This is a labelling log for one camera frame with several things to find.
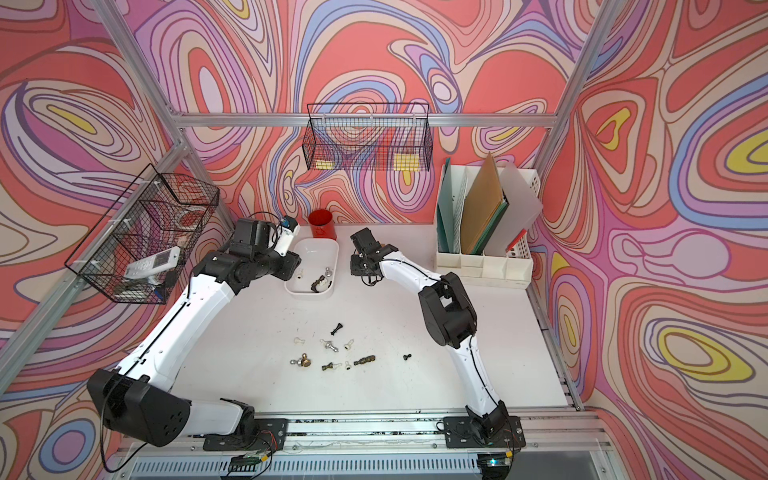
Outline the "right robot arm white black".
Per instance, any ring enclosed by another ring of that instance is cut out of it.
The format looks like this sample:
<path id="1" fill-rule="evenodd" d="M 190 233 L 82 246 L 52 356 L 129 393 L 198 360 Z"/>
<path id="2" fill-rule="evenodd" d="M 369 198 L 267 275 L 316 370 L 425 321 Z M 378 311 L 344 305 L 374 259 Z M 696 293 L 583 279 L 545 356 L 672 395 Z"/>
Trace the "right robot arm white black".
<path id="1" fill-rule="evenodd" d="M 508 409 L 483 365 L 476 340 L 477 313 L 458 275 L 439 274 L 377 241 L 369 228 L 350 236 L 354 253 L 350 272 L 369 287 L 387 280 L 418 297 L 425 328 L 447 349 L 467 400 L 465 410 L 473 439 L 483 446 L 515 432 Z"/>

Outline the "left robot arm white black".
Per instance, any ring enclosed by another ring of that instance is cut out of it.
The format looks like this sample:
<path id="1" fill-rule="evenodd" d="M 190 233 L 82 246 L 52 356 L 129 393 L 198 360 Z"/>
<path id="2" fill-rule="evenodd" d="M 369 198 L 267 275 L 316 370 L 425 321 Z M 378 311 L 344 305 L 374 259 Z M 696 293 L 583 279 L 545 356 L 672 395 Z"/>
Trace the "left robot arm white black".
<path id="1" fill-rule="evenodd" d="M 228 242 L 192 270 L 189 284 L 166 315 L 111 370 L 96 370 L 87 390 L 104 430 L 155 447 L 180 436 L 213 437 L 248 446 L 262 431 L 252 406 L 232 399 L 193 401 L 172 388 L 192 347 L 235 296 L 263 277 L 289 280 L 301 263 L 290 247 L 296 219 L 277 223 L 241 218 Z"/>

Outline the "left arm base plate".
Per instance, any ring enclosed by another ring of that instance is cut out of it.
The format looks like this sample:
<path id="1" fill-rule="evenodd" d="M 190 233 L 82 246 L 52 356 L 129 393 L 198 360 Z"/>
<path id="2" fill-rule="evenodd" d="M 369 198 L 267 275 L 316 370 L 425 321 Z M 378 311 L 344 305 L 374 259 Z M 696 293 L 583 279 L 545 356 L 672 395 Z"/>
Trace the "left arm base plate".
<path id="1" fill-rule="evenodd" d="M 274 453 L 283 449 L 288 427 L 287 418 L 256 418 L 245 420 L 234 433 L 208 434 L 203 450 L 209 452 L 264 451 Z"/>

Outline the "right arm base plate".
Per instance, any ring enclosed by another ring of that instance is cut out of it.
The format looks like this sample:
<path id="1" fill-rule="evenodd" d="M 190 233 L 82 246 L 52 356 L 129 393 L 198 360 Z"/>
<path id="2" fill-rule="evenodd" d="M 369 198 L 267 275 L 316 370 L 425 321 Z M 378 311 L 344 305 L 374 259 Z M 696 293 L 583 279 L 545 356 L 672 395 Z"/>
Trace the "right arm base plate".
<path id="1" fill-rule="evenodd" d="M 507 416 L 496 426 L 485 428 L 482 421 L 469 416 L 448 416 L 436 427 L 444 435 L 448 449 L 508 449 L 519 451 L 527 443 L 520 418 Z"/>

